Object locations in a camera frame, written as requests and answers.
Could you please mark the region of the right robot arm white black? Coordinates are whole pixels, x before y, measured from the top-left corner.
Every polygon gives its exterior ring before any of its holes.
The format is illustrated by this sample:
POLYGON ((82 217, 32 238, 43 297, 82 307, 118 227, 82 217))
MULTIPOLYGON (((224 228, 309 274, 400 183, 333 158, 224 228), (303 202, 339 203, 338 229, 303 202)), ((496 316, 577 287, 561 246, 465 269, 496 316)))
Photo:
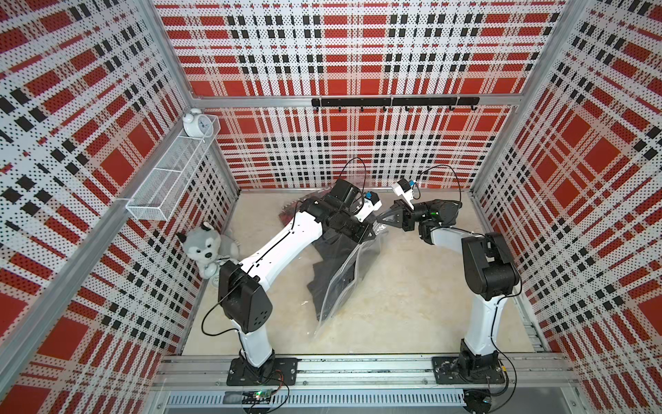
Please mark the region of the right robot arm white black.
POLYGON ((462 254, 465 282, 474 294, 467 334, 461 340, 458 366, 465 377, 498 367, 497 337, 503 306, 521 278, 502 234, 480 234, 455 226, 460 201, 434 199, 409 205, 397 200, 377 221, 405 232, 418 230, 428 245, 462 254))

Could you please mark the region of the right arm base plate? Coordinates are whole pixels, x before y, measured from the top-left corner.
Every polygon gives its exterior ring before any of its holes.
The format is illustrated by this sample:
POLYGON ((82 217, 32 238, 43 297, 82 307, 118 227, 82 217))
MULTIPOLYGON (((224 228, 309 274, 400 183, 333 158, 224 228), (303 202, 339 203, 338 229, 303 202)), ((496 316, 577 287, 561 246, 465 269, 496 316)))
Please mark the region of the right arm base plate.
POLYGON ((432 358, 432 367, 438 385, 506 383, 496 355, 436 356, 432 358))

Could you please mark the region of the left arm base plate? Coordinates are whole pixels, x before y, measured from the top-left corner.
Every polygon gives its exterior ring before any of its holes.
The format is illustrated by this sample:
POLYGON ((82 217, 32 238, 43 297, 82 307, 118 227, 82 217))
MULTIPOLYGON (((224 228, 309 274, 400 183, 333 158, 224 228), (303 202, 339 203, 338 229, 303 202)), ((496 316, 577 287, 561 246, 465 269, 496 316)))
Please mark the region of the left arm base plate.
POLYGON ((227 386, 293 386, 298 376, 298 358, 272 355, 262 366, 252 366, 243 356, 232 360, 227 386))

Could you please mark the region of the red black plaid shirt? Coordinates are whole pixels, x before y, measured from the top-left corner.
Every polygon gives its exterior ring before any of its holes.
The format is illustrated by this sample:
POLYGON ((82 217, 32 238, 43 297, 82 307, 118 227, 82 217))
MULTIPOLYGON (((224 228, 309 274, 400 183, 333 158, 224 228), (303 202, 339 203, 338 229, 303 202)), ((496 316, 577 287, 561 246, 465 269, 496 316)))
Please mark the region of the red black plaid shirt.
POLYGON ((324 188, 322 190, 312 191, 312 193, 307 193, 294 201, 287 202, 283 205, 281 212, 279 212, 279 220, 281 224, 286 225, 288 222, 293 219, 296 212, 301 209, 301 205, 309 198, 323 198, 330 188, 324 188))

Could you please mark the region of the clear vacuum bag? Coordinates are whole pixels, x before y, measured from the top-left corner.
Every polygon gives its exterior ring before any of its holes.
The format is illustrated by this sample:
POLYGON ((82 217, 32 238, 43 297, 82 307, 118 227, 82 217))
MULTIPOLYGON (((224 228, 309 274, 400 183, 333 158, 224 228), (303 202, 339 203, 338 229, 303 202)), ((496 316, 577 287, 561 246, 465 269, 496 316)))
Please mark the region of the clear vacuum bag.
POLYGON ((328 190, 317 191, 285 207, 279 218, 291 225, 297 212, 306 207, 322 213, 322 234, 311 243, 321 260, 313 264, 308 283, 317 328, 332 319, 349 300, 381 252, 375 212, 381 208, 379 195, 364 193, 358 186, 339 179, 328 190))

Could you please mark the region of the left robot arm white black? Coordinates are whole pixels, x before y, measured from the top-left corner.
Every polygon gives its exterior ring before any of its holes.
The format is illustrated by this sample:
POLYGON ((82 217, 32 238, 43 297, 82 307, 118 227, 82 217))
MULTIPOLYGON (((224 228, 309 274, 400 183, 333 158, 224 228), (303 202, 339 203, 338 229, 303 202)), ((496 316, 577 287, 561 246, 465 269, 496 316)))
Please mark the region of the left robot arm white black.
POLYGON ((291 221, 263 248, 239 264, 220 267, 217 304, 238 332, 244 362, 257 369, 272 363, 265 324, 273 306, 267 292, 279 274, 328 230, 357 244, 374 238, 367 217, 381 206, 376 193, 338 179, 323 196, 297 202, 291 221))

